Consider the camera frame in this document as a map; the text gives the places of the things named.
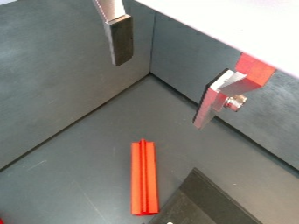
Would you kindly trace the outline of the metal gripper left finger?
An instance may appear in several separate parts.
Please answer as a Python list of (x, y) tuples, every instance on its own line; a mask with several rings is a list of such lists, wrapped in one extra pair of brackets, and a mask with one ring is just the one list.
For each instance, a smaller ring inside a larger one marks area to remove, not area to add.
[(92, 0), (101, 17), (108, 39), (112, 64), (119, 67), (133, 56), (133, 18), (121, 0)]

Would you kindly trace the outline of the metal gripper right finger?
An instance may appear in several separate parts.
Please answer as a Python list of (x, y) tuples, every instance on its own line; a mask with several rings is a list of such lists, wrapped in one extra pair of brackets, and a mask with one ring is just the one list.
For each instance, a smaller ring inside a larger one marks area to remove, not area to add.
[(201, 129), (224, 108), (237, 112), (247, 101), (243, 94), (261, 88), (275, 71), (267, 63), (241, 53), (235, 69), (225, 69), (205, 86), (192, 120), (195, 127)]

